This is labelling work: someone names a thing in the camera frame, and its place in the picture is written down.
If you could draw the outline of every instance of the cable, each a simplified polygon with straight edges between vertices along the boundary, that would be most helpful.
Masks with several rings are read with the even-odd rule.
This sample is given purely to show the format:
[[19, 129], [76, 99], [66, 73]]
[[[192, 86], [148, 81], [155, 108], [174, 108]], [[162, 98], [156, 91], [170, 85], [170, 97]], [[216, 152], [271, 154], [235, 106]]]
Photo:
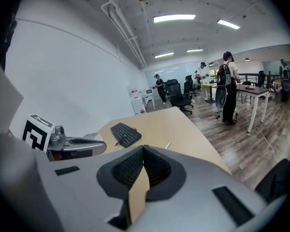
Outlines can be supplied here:
[[[242, 113], [240, 113], [240, 115], [242, 116], [242, 117], [244, 117], [248, 122], [250, 122], [250, 120], [248, 120], [244, 115], [242, 115]], [[273, 152], [273, 156], [274, 156], [274, 159], [275, 159], [275, 161], [278, 163], [278, 161], [277, 161], [277, 159], [276, 159], [276, 157], [275, 157], [275, 153], [274, 153], [274, 148], [270, 145], [270, 143], [266, 140], [266, 138], [265, 138], [265, 136], [262, 134], [262, 132], [259, 130], [259, 128], [258, 127], [256, 127], [254, 124], [252, 124], [259, 132], [260, 132], [260, 134], [262, 135], [262, 137], [264, 138], [264, 140], [266, 141], [266, 143], [272, 148], [272, 152]]]

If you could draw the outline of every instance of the ceiling lamp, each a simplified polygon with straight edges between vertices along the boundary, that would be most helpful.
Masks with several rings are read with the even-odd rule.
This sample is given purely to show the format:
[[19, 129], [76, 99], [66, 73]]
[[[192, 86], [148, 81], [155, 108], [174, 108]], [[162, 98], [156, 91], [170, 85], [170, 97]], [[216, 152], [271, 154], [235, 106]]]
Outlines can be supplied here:
[[162, 16], [155, 16], [154, 23], [162, 22], [162, 21], [173, 21], [173, 20], [193, 20], [195, 14], [169, 14], [169, 15], [162, 15]]
[[187, 52], [201, 52], [203, 49], [188, 50]]
[[158, 56], [155, 56], [155, 58], [160, 58], [160, 57], [164, 57], [164, 56], [168, 56], [168, 55], [173, 55], [174, 52], [170, 52], [170, 53], [166, 53], [166, 54], [162, 54], [162, 55], [158, 55]]
[[227, 21], [224, 21], [224, 20], [221, 20], [221, 19], [220, 19], [217, 23], [218, 23], [218, 24], [225, 25], [225, 26], [230, 27], [230, 28], [233, 28], [233, 29], [239, 29], [239, 28], [240, 28], [240, 27], [237, 26], [237, 25], [234, 25], [234, 24], [232, 24], [232, 23], [230, 23], [230, 22], [227, 22]]

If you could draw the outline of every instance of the ceiling pipe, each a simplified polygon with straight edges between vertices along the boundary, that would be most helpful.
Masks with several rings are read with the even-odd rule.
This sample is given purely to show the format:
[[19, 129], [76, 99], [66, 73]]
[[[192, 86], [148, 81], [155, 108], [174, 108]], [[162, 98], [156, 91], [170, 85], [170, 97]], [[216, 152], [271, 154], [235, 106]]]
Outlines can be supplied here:
[[152, 54], [152, 41], [151, 41], [150, 32], [149, 32], [148, 19], [147, 19], [147, 16], [146, 16], [144, 2], [141, 2], [141, 3], [142, 3], [142, 8], [143, 8], [143, 13], [144, 13], [144, 16], [145, 16], [145, 22], [146, 22], [148, 38], [149, 38], [149, 44], [150, 44], [150, 51], [151, 51], [151, 54]]
[[[124, 25], [124, 28], [122, 27], [121, 23], [116, 18], [116, 15], [111, 14], [110, 6], [112, 6], [114, 8], [117, 16], [119, 17], [122, 24]], [[133, 32], [132, 32], [125, 16], [124, 16], [124, 13], [123, 13], [121, 7], [118, 5], [118, 3], [115, 0], [109, 0], [107, 3], [105, 3], [101, 6], [101, 9], [111, 19], [111, 21], [116, 26], [116, 28], [118, 29], [120, 34], [124, 37], [125, 41], [127, 42], [129, 47], [131, 48], [131, 50], [134, 53], [134, 55], [136, 56], [136, 58], [141, 63], [142, 67], [145, 68], [146, 61], [143, 57], [143, 54], [142, 54], [141, 49], [139, 47], [139, 44], [136, 40], [136, 37], [134, 36], [134, 34], [133, 34]]]

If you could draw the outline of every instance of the wooden floor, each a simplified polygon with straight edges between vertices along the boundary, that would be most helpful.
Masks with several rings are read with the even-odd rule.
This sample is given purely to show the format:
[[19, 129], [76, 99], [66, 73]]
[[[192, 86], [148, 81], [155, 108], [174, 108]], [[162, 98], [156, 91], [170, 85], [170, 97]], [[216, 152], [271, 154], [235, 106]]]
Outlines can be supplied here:
[[[253, 189], [261, 179], [275, 166], [276, 160], [287, 158], [290, 161], [290, 104], [275, 102], [269, 99], [266, 115], [263, 123], [260, 123], [264, 100], [259, 99], [257, 115], [254, 125], [260, 129], [272, 148], [266, 143], [260, 132], [252, 127], [247, 132], [254, 98], [251, 104], [249, 100], [241, 104], [241, 98], [237, 100], [236, 110], [239, 114], [235, 126], [227, 127], [221, 118], [215, 119], [216, 105], [208, 104], [200, 96], [194, 97], [192, 103], [193, 114], [185, 113], [187, 117], [197, 126], [216, 151], [224, 159], [232, 174]], [[155, 100], [156, 110], [171, 107], [169, 101], [166, 105], [161, 100]], [[147, 112], [154, 111], [152, 101], [149, 101]]]

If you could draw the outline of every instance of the black keyboard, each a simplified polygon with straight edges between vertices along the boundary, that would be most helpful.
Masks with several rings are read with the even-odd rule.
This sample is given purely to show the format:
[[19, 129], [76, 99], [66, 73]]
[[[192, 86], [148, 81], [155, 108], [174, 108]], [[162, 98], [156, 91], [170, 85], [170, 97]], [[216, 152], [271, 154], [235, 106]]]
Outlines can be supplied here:
[[111, 127], [111, 132], [118, 140], [117, 144], [124, 146], [125, 148], [129, 147], [131, 144], [138, 141], [142, 135], [123, 123], [118, 123]]

